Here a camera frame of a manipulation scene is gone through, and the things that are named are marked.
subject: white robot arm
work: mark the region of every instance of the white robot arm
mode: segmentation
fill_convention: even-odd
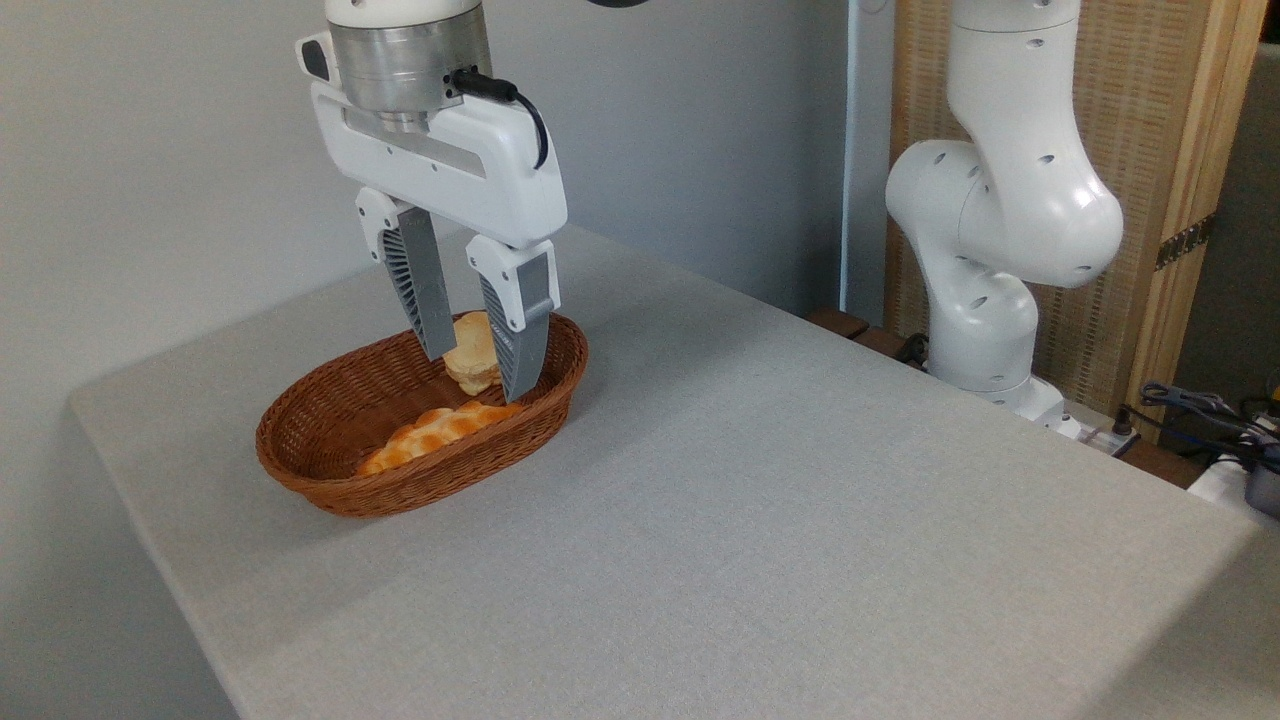
[[[955,0],[947,99],[974,142],[925,141],[886,200],[929,295],[929,373],[1074,434],[1032,377],[1038,315],[1021,281],[1078,287],[1120,247],[1120,204],[1071,102],[1080,0]]]
[[[631,6],[644,0],[591,0]],[[568,211],[559,163],[534,105],[489,77],[480,0],[325,0],[326,32],[296,51],[312,105],[356,199],[369,250],[388,272],[424,351],[456,345],[429,213],[477,231],[480,274],[507,400],[541,374],[559,307],[548,236]]]

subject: table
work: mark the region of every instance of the table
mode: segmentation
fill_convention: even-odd
[[[465,238],[454,309],[479,307]],[[380,269],[72,406],[246,720],[1267,717],[1280,541],[577,228],[564,429],[425,509],[257,465],[294,379],[406,322]]]

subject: wicker basket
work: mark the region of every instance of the wicker basket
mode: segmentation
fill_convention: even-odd
[[[586,369],[586,338],[553,314],[547,361],[525,409],[398,468],[364,478],[356,468],[401,425],[433,407],[468,400],[502,405],[502,388],[471,398],[429,361],[412,332],[381,340],[325,363],[293,383],[262,415],[257,457],[284,487],[335,515],[375,518],[413,510],[453,495],[532,454],[568,416]]]

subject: gray wall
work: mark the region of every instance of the gray wall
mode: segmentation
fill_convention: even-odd
[[[833,301],[844,3],[486,9],[572,222]],[[0,0],[0,717],[230,716],[65,400],[366,266],[292,58],[321,26],[320,0]]]

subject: black connector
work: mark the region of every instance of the black connector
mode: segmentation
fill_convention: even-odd
[[[529,110],[529,115],[534,118],[534,129],[538,131],[538,161],[534,164],[534,169],[541,169],[547,163],[547,156],[550,154],[550,137],[547,135],[547,123],[543,122],[543,115],[538,111],[538,108],[520,94],[516,83],[489,77],[475,69],[456,70],[444,82],[452,82],[453,87],[463,95],[475,95],[476,97],[484,97],[495,102],[520,102],[524,105],[525,110]]]
[[[492,78],[472,70],[457,70],[451,76],[453,87],[463,95],[475,95],[495,102],[515,102],[520,90],[516,83]]]
[[[1116,421],[1111,425],[1111,432],[1120,437],[1129,437],[1133,434],[1133,415],[1129,413],[1128,407],[1120,407],[1116,411]]]

